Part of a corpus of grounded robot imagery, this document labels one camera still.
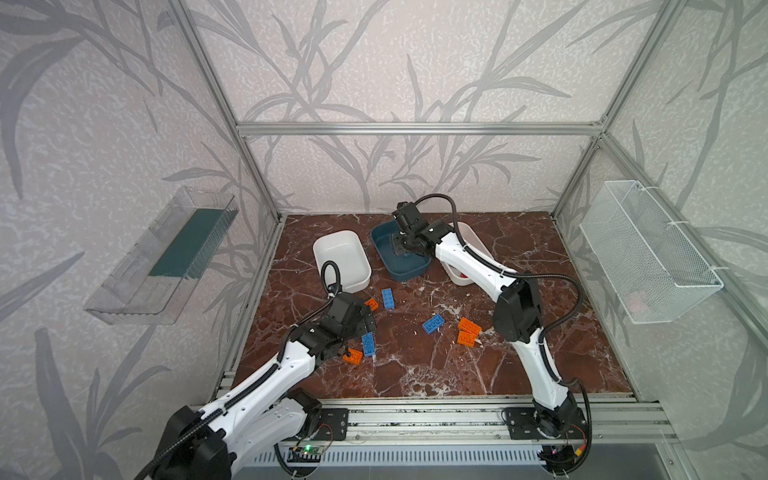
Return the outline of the clear plastic wall tray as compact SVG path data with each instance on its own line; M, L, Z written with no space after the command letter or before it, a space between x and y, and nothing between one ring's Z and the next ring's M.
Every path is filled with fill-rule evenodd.
M84 310L108 325L172 325L239 213L233 194L179 188Z

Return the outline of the aluminium front rail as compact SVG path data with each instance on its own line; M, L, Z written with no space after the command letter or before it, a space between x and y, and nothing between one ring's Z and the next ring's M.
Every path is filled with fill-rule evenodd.
M677 443L678 435L658 402L627 395L591 394L594 444ZM511 440L501 419L506 407L532 407L528 395L434 398L323 399L324 408L350 411L346 439L352 445L554 445L565 442Z

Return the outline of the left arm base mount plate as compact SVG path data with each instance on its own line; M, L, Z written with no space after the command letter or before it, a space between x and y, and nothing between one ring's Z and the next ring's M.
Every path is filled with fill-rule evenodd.
M335 442L347 436L350 411L346 408L321 408L310 412L298 434L302 440Z

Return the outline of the teal plastic bin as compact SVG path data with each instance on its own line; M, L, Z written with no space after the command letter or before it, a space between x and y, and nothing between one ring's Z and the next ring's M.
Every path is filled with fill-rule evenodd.
M395 221L375 226L371 239L390 277L396 282L406 282L423 275L432 259L415 253L396 254L393 239L400 231Z

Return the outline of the blue brick upper left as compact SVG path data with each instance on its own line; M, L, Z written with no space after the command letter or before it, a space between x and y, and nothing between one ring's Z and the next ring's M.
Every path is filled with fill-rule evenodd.
M384 307L387 310L395 309L395 300L391 288L383 289L381 292Z

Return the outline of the orange brick right lower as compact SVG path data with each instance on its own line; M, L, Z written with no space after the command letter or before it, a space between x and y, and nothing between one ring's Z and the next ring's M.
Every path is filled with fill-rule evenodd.
M457 344L463 345L466 347L474 347L476 344L476 341L477 341L476 334L468 331L463 331L463 330L460 330L458 332Z

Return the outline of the blue long brick lower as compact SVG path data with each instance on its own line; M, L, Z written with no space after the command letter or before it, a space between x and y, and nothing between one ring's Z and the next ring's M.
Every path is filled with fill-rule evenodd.
M376 355L376 345L373 332L368 332L361 337L363 354L365 357L373 357Z

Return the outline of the orange brick right upper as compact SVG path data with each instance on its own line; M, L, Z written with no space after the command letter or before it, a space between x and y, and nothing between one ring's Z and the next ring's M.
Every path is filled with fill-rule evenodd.
M482 328L479 325L464 317L459 321L459 330L472 336L478 336L482 332Z

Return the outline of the orange brick front left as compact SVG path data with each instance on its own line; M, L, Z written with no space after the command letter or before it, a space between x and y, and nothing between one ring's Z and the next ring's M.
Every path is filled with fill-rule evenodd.
M345 362L355 366L359 366L362 363L363 358L364 354L355 349L347 349L342 355L342 359Z

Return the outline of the left white plastic bin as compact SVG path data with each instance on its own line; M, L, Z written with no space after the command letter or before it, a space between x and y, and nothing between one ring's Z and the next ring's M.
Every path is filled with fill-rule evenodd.
M355 232L342 230L318 238L313 254L319 272L327 261L338 266L344 292L357 293L369 286L372 269Z

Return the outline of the blue brick lower centre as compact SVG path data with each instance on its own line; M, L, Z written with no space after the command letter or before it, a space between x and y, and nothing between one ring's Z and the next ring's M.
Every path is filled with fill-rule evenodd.
M422 324L422 328L427 335L431 335L438 331L444 324L444 318L440 314L435 314Z

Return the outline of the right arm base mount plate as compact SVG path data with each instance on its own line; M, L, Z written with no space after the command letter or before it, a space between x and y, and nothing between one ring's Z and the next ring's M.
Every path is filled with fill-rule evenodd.
M590 432L591 425L581 408L577 409L575 420L557 436L544 435L537 426L536 411L533 407L511 406L501 411L501 419L511 440L530 440L541 442L568 442L584 439Z

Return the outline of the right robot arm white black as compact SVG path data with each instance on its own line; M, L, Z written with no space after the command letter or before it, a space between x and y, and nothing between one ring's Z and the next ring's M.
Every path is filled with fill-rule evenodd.
M429 199L449 203L449 223L424 218L418 205ZM582 310L584 289L579 282L564 274L520 273L475 249L460 232L455 201L446 194L427 194L414 202L400 202L393 217L398 225L392 241L396 253L434 257L467 276L495 302L493 327L512 344L522 362L532 388L537 429L546 438L560 437L576 418L578 405L570 391L571 383L556 368L546 337ZM565 281L576 294L575 305L547 326L542 324L540 279Z

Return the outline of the white plastic bin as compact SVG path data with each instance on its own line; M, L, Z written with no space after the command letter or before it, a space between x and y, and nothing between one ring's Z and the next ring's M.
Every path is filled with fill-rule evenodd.
M459 221L458 232L471 250L485 260L493 260L490 251L468 224ZM466 286L471 281L485 292L494 289L494 280L497 274L465 251L455 232L449 233L442 238L436 247L436 256L445 266L449 266L450 269L454 270L455 277L458 277L459 273L467 277L467 280L463 283L459 282L460 286Z
M338 266L344 292L357 293L369 286L372 269L355 232L342 230L318 238L313 254L319 272L327 261Z

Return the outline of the right white plastic bin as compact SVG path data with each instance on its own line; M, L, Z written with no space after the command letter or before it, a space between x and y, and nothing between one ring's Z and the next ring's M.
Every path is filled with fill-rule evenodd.
M485 260L493 260L490 251L468 224L459 221L458 232L471 250ZM467 277L467 280L463 283L459 282L460 286L466 286L471 281L485 292L494 289L494 280L497 274L465 251L455 232L449 233L442 238L436 247L436 256L445 266L449 266L450 269L454 270L455 277L458 277L459 273Z

